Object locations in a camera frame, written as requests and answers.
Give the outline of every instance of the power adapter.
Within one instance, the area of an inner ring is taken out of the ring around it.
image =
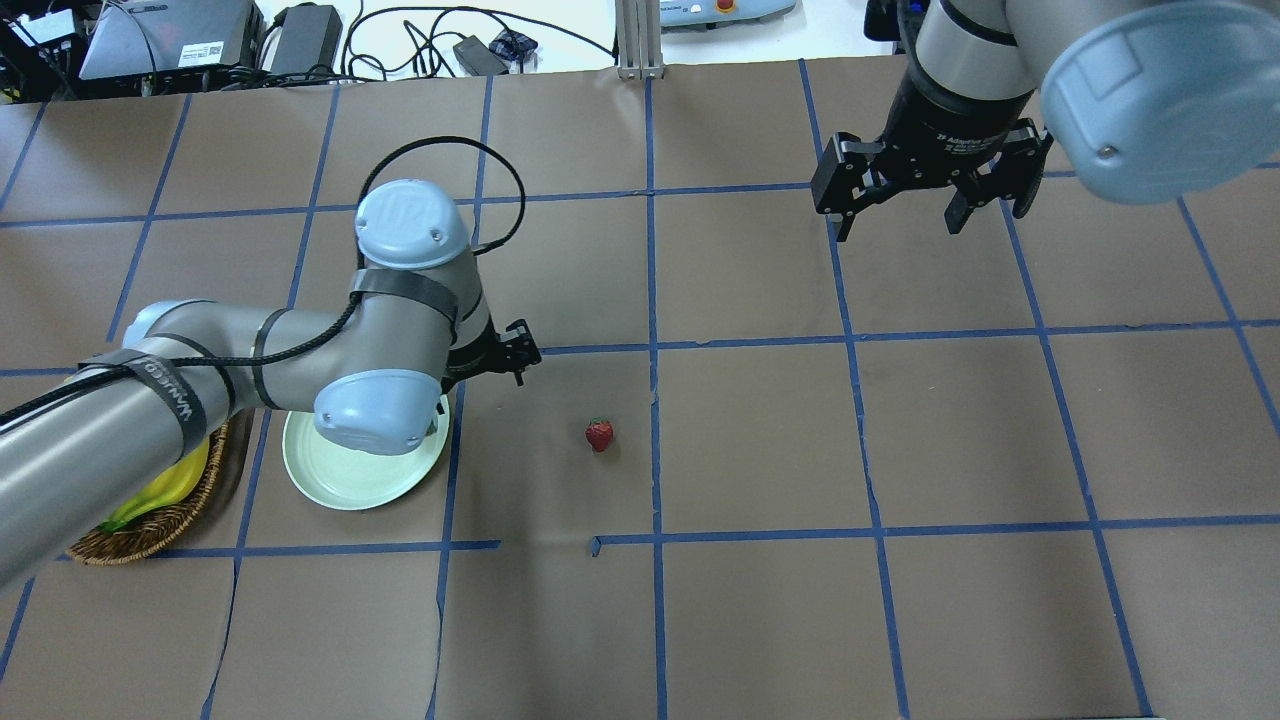
[[[333,5],[294,5],[284,10],[271,74],[305,73],[316,65],[333,69],[342,18]]]
[[[472,76],[504,76],[511,72],[507,63],[474,35],[453,46],[453,56]]]

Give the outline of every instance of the red strawberry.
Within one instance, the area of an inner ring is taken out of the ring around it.
[[[613,442],[613,423],[605,418],[594,418],[586,427],[586,442],[591,443],[591,450],[604,452]]]

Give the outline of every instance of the banana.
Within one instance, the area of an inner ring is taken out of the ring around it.
[[[209,439],[205,439],[191,455],[183,457],[177,465],[151,480],[138,495],[133,496],[124,505],[115,509],[99,530],[114,533],[132,520],[150,512],[157,507],[165,507],[180,502],[191,495],[200,477],[205,473],[205,464],[209,461]]]

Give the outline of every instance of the green plate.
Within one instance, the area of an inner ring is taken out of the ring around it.
[[[334,510],[367,510],[404,495],[440,459],[449,434],[449,398],[440,397],[435,432],[404,455],[371,455],[320,437],[311,413],[284,419],[284,469],[312,501]]]

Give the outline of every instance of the metal post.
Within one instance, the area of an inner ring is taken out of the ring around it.
[[[618,77],[659,78],[662,64],[662,17],[658,0],[614,0],[618,35]]]

